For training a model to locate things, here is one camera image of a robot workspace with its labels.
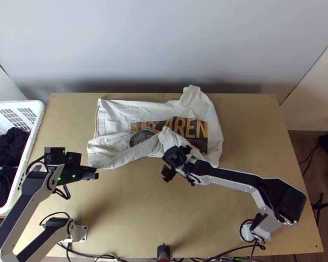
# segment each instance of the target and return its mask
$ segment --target laundry basket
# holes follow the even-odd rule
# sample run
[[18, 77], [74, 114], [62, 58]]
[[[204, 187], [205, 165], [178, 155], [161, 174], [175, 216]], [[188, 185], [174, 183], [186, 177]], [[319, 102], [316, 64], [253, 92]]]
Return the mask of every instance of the laundry basket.
[[12, 127], [30, 132], [7, 202], [3, 207], [0, 207], [0, 215], [10, 210], [21, 195], [21, 184], [44, 115], [44, 107], [44, 103], [37, 100], [0, 102], [0, 136], [6, 134]]

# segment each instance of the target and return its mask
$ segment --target black cable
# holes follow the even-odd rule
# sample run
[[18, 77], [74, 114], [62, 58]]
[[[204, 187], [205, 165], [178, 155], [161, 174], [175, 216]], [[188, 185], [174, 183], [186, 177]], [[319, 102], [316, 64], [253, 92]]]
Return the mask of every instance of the black cable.
[[310, 151], [310, 154], [306, 157], [306, 159], [304, 161], [301, 161], [300, 163], [298, 163], [298, 165], [305, 163], [311, 157], [311, 155], [316, 151], [317, 147], [318, 147], [318, 144]]
[[69, 258], [69, 255], [68, 255], [68, 251], [69, 251], [69, 248], [70, 248], [71, 245], [72, 245], [72, 243], [68, 243], [67, 249], [66, 249], [66, 257], [67, 257], [68, 262], [71, 262], [71, 260]]
[[50, 214], [50, 215], [44, 217], [43, 220], [40, 221], [39, 226], [42, 226], [42, 223], [44, 222], [44, 220], [45, 220], [46, 218], [48, 218], [48, 217], [52, 217], [53, 215], [57, 215], [57, 214], [65, 214], [65, 215], [67, 216], [67, 218], [70, 218], [69, 214], [66, 213], [66, 212], [63, 212], [63, 211], [55, 212], [55, 213], [52, 213], [52, 214]]
[[317, 145], [315, 145], [315, 147], [310, 151], [309, 155], [306, 157], [305, 160], [301, 161], [298, 163], [298, 165], [302, 164], [302, 163], [305, 163], [313, 154], [314, 152], [316, 151], [317, 147], [319, 146], [319, 143], [317, 143]]
[[[57, 243], [57, 244], [60, 247], [62, 247], [63, 249], [67, 250], [67, 247], [65, 247], [64, 245], [62, 245], [60, 243]], [[81, 256], [81, 257], [85, 257], [85, 258], [92, 258], [92, 259], [117, 259], [120, 262], [128, 262], [125, 259], [117, 258], [117, 257], [115, 257], [113, 255], [108, 255], [108, 254], [103, 254], [103, 255], [89, 255], [89, 254], [84, 254], [84, 253], [77, 252], [77, 251], [72, 250], [70, 248], [68, 249], [68, 252], [69, 253], [72, 253], [72, 254], [75, 254], [75, 255], [78, 255], [78, 256]]]
[[253, 243], [254, 242], [254, 239], [253, 240], [246, 240], [244, 237], [243, 237], [243, 235], [242, 235], [242, 227], [244, 226], [244, 224], [245, 223], [247, 223], [247, 222], [253, 222], [254, 221], [254, 219], [247, 219], [247, 220], [245, 220], [245, 221], [243, 221], [243, 223], [239, 226], [239, 235], [241, 236], [241, 238], [245, 241], [245, 242], [247, 242], [247, 243]]
[[67, 188], [67, 185], [63, 185], [63, 189], [64, 189], [64, 192], [62, 192], [58, 188], [55, 188], [55, 190], [53, 191], [53, 194], [56, 193], [57, 195], [59, 195], [60, 197], [66, 199], [66, 200], [70, 199], [71, 195], [70, 195], [70, 192]]
[[312, 155], [311, 155], [311, 157], [310, 157], [310, 160], [309, 160], [309, 163], [308, 163], [308, 165], [307, 165], [305, 171], [303, 172], [303, 177], [304, 177], [304, 175], [306, 174], [306, 171], [309, 169], [309, 167], [310, 167], [310, 165], [311, 165], [311, 161], [312, 161], [312, 157], [313, 157], [313, 156], [314, 156], [314, 152], [312, 153]]
[[[265, 250], [266, 249], [266, 247], [264, 245], [259, 244], [257, 241], [256, 241], [256, 246], [258, 248], [260, 248], [261, 250]], [[238, 248], [233, 248], [233, 249], [230, 249], [230, 250], [228, 250], [226, 252], [223, 252], [221, 254], [218, 254], [214, 258], [216, 258], [216, 257], [222, 257], [224, 255], [227, 255], [228, 253], [233, 252], [233, 251], [237, 251], [237, 250], [244, 249], [244, 248], [252, 248], [252, 247], [254, 247], [254, 245], [246, 245], [246, 246], [241, 246], [241, 247], [238, 247]]]
[[[39, 157], [38, 159], [34, 160], [33, 162], [31, 162], [31, 163], [27, 166], [27, 169], [25, 170], [25, 174], [27, 175], [28, 172], [29, 172], [29, 170], [30, 170], [30, 168], [31, 168], [34, 164], [36, 164], [36, 163], [38, 163], [38, 162], [41, 162], [40, 160], [42, 160], [44, 157], [45, 157], [45, 155], [43, 155], [43, 156]], [[44, 166], [45, 166], [45, 168], [46, 168], [46, 171], [48, 172], [49, 169], [48, 169], [47, 165], [46, 165], [45, 163], [43, 163], [43, 164], [44, 164]]]
[[[239, 234], [241, 235], [241, 238], [242, 238], [244, 241], [246, 241], [246, 239], [245, 239], [245, 238], [243, 237], [243, 235], [242, 235], [242, 227], [243, 227], [243, 225], [244, 225], [245, 223], [250, 222], [250, 221], [254, 221], [254, 220], [253, 220], [253, 219], [247, 219], [247, 220], [245, 220], [245, 221], [240, 225], [240, 227], [239, 227]], [[221, 253], [221, 254], [218, 254], [218, 255], [216, 255], [216, 256], [214, 256], [214, 257], [207, 258], [206, 260], [204, 260], [204, 262], [211, 262], [211, 261], [214, 260], [214, 259], [221, 259], [221, 257], [227, 255], [228, 253], [231, 253], [231, 252], [233, 252], [233, 251], [236, 251], [236, 250], [240, 250], [240, 249], [243, 249], [243, 248], [253, 248], [252, 251], [251, 251], [250, 258], [249, 258], [249, 260], [248, 260], [248, 262], [250, 262], [250, 261], [252, 260], [252, 257], [253, 257], [253, 254], [254, 254], [254, 250], [255, 250], [256, 247], [260, 248], [261, 250], [265, 250], [265, 249], [266, 249], [266, 247], [265, 247], [264, 245], [259, 244], [259, 242], [258, 242], [258, 238], [255, 238], [253, 241], [246, 241], [246, 242], [248, 242], [248, 243], [252, 243], [252, 242], [253, 242], [254, 244], [252, 244], [252, 245], [246, 245], [246, 246], [241, 246], [241, 247], [238, 247], [238, 248], [230, 249], [230, 250], [228, 250], [228, 251], [226, 251], [226, 252], [223, 252], [223, 253]]]
[[254, 246], [253, 246], [253, 249], [252, 249], [252, 251], [251, 251], [250, 258], [248, 259], [248, 262], [250, 262], [251, 259], [253, 258], [254, 250], [255, 250], [255, 247], [256, 247], [257, 243], [258, 243], [258, 240], [256, 240], [256, 241], [254, 242]]

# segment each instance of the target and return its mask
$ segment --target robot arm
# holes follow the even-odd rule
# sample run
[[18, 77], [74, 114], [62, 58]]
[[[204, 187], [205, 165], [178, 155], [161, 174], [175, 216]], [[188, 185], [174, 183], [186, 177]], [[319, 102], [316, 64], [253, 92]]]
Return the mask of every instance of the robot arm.
[[263, 214], [257, 213], [251, 224], [242, 226], [241, 234], [246, 241], [254, 238], [270, 241], [272, 232], [299, 221], [307, 198], [298, 189], [278, 178], [263, 179], [254, 174], [214, 168], [190, 151], [188, 146], [175, 146], [165, 152], [162, 159], [171, 169], [164, 166], [163, 179], [169, 182], [178, 172], [192, 186], [217, 184], [250, 193]]
[[48, 170], [40, 172], [39, 166], [27, 174], [21, 186], [21, 196], [0, 226], [0, 262], [41, 261], [57, 242], [86, 240], [86, 226], [76, 225], [70, 217], [52, 217], [46, 221], [44, 231], [35, 240], [19, 254], [13, 253], [36, 208], [55, 192], [57, 186], [81, 179], [98, 179], [96, 169], [80, 166], [81, 154], [65, 154], [64, 148], [46, 149], [53, 151], [44, 155]]

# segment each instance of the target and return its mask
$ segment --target white wall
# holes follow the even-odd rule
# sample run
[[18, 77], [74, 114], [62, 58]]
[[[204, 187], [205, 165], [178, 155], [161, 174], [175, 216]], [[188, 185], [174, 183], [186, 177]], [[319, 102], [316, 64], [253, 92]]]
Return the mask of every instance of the white wall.
[[282, 100], [327, 45], [328, 0], [0, 1], [0, 63], [42, 100], [88, 82], [247, 83], [212, 91]]
[[0, 68], [0, 101], [26, 100], [14, 82]]
[[281, 109], [289, 130], [328, 130], [328, 48]]

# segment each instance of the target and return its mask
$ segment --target wooden table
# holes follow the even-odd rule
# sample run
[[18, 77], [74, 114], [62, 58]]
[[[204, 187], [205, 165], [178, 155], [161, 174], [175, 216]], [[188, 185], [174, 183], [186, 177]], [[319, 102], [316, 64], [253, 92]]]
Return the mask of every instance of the wooden table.
[[[181, 94], [168, 93], [55, 93], [51, 94], [31, 161], [45, 146], [63, 146], [82, 153], [87, 165], [87, 141], [94, 135], [97, 99], [165, 102]], [[223, 131], [220, 167], [279, 177], [307, 195], [285, 122], [274, 95], [208, 94]], [[15, 251], [33, 240], [46, 215], [65, 211], [78, 224], [89, 226], [87, 241], [73, 249], [116, 253], [124, 258], [155, 257], [157, 246], [171, 246], [174, 257], [208, 257], [245, 245], [239, 225], [258, 212], [251, 195], [222, 186], [190, 186], [176, 176], [162, 180], [161, 159], [142, 158], [114, 170], [99, 170], [95, 181], [68, 185], [72, 198], [52, 195], [42, 202], [27, 225]], [[314, 215], [307, 201], [299, 224], [272, 235], [266, 250], [255, 255], [322, 252]], [[233, 255], [250, 255], [242, 249]], [[55, 246], [50, 256], [65, 256]]]

